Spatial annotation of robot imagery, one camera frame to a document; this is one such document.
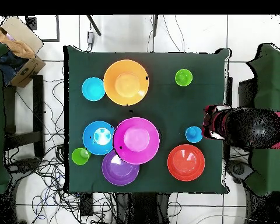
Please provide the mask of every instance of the pink plate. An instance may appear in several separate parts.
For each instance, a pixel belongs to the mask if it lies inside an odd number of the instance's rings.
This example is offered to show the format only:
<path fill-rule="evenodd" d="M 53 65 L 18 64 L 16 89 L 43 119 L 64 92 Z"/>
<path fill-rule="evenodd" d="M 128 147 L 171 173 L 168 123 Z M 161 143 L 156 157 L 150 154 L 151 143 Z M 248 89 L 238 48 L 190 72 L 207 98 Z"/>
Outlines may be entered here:
<path fill-rule="evenodd" d="M 128 118 L 115 129 L 113 138 L 117 155 L 133 165 L 151 160 L 159 149 L 160 138 L 156 127 L 144 118 Z"/>

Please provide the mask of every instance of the plate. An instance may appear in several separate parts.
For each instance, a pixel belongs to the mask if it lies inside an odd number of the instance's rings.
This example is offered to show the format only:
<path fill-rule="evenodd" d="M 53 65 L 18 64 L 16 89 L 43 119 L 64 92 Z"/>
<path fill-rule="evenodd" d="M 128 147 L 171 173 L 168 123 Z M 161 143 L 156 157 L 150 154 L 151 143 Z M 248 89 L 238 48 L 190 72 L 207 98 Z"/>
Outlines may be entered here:
<path fill-rule="evenodd" d="M 143 66 L 133 60 L 113 63 L 104 75 L 107 96 L 122 106 L 140 102 L 148 91 L 149 78 Z"/>
<path fill-rule="evenodd" d="M 171 175 L 181 181 L 197 179 L 205 167 L 203 153 L 195 146 L 182 144 L 175 147 L 167 160 Z"/>
<path fill-rule="evenodd" d="M 106 180 L 111 184 L 126 186 L 136 179 L 139 173 L 139 165 L 133 165 L 123 161 L 112 150 L 104 157 L 101 170 Z"/>
<path fill-rule="evenodd" d="M 156 127 L 144 118 L 128 118 L 115 129 L 114 149 L 117 155 L 133 165 L 151 160 L 159 149 L 160 138 Z"/>

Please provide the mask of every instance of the red plate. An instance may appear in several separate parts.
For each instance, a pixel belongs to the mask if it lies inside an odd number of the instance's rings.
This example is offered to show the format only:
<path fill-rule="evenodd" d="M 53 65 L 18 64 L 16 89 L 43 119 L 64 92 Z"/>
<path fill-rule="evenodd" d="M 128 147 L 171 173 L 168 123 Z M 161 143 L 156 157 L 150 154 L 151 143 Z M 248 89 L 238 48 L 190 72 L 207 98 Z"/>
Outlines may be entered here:
<path fill-rule="evenodd" d="M 175 147 L 169 154 L 167 165 L 171 175 L 181 181 L 197 179 L 203 172 L 205 159 L 197 147 L 182 144 Z"/>

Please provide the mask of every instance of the lime green cup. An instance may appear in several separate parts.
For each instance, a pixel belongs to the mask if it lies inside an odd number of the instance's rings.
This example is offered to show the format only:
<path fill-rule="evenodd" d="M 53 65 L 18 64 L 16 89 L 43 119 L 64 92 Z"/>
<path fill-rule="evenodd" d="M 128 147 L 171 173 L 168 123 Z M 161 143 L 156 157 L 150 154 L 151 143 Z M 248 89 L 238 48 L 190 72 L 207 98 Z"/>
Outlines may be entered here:
<path fill-rule="evenodd" d="M 179 86 L 185 87 L 192 82 L 193 76 L 188 69 L 180 69 L 175 75 L 175 81 Z"/>
<path fill-rule="evenodd" d="M 72 161 L 77 165 L 84 165 L 90 158 L 91 153 L 85 148 L 78 148 L 72 152 Z"/>

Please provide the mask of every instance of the small blue cup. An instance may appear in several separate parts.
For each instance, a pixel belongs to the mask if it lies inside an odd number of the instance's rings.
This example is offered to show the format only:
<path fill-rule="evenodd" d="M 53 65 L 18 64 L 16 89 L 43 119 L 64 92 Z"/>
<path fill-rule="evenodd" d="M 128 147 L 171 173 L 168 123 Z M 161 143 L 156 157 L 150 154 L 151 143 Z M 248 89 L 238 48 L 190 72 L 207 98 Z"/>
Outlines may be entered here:
<path fill-rule="evenodd" d="M 88 78 L 83 82 L 82 93 L 85 98 L 96 102 L 105 95 L 104 83 L 99 78 Z"/>
<path fill-rule="evenodd" d="M 201 141 L 202 139 L 201 129 L 197 126 L 187 128 L 185 131 L 185 135 L 187 140 L 193 144 Z"/>

